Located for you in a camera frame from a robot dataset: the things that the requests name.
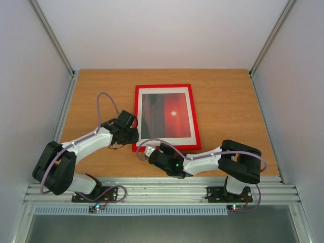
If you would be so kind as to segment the red picture frame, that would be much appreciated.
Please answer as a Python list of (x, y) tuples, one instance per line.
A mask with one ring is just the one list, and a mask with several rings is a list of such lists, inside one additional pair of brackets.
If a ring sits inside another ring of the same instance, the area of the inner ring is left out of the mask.
[[(193, 92), (190, 84), (169, 84), (169, 85), (137, 85), (135, 87), (135, 104), (134, 115), (138, 119), (138, 132), (139, 141), (132, 145), (132, 151), (136, 152), (137, 149), (143, 151), (146, 144), (140, 145), (148, 139), (141, 138), (141, 108), (142, 108), (142, 95), (144, 94), (168, 94), (168, 93), (184, 93), (186, 95), (187, 108), (189, 113), (189, 123), (191, 130), (190, 138), (162, 138), (162, 140), (172, 144), (179, 150), (200, 150), (201, 141), (198, 129), (198, 120), (196, 115), (195, 103)], [(159, 146), (158, 138), (152, 138), (148, 142), (153, 146)]]

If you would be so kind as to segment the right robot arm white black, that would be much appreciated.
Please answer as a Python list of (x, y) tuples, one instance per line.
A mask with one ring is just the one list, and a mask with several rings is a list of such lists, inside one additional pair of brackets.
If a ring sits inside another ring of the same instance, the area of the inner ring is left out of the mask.
[(228, 176), (220, 190), (207, 189), (210, 202), (251, 202), (245, 189), (260, 182), (261, 151), (232, 141), (224, 140), (221, 146), (200, 154), (176, 155), (178, 150), (166, 143), (159, 148), (147, 145), (148, 162), (168, 176), (184, 179), (196, 174), (221, 170)]

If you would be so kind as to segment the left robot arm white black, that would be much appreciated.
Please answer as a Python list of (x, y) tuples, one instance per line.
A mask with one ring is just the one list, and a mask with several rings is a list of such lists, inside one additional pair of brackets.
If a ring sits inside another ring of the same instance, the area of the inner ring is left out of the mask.
[(61, 195), (71, 191), (87, 201), (98, 201), (104, 195), (102, 184), (88, 174), (78, 174), (75, 167), (88, 155), (105, 147), (137, 143), (138, 119), (123, 110), (117, 118), (102, 123), (88, 134), (70, 142), (49, 142), (32, 172), (40, 183), (40, 193)]

